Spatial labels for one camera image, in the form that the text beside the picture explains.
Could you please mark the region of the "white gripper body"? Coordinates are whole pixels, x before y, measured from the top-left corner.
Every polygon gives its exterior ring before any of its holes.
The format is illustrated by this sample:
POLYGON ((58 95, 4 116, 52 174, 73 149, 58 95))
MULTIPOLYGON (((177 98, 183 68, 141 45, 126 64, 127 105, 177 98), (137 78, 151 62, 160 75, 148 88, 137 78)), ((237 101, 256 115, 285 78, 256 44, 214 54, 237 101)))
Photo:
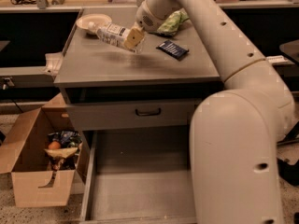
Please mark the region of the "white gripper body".
POLYGON ((135 22, 146 32, 155 32, 168 18, 170 12, 165 7, 160 7, 144 1, 137 9, 135 22))

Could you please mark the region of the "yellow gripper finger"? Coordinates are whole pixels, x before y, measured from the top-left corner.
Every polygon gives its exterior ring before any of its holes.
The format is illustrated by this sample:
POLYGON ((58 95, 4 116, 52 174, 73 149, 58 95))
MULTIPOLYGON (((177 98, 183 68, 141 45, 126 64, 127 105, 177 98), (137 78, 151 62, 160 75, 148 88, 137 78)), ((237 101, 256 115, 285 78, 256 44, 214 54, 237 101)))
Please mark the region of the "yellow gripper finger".
POLYGON ((133 49, 144 39, 144 36, 142 29, 132 28, 124 40, 124 46, 128 49, 133 49))

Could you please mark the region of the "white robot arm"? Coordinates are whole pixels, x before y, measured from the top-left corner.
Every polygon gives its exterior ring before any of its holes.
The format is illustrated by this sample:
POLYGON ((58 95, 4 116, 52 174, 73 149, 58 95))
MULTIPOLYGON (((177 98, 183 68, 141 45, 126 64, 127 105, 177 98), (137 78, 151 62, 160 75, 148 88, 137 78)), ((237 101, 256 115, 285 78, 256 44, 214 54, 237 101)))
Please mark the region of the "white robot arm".
POLYGON ((214 0, 145 0, 135 25, 156 30, 184 9, 224 84, 195 110, 190 164, 198 224, 284 224, 277 142, 294 100, 270 62, 214 0))

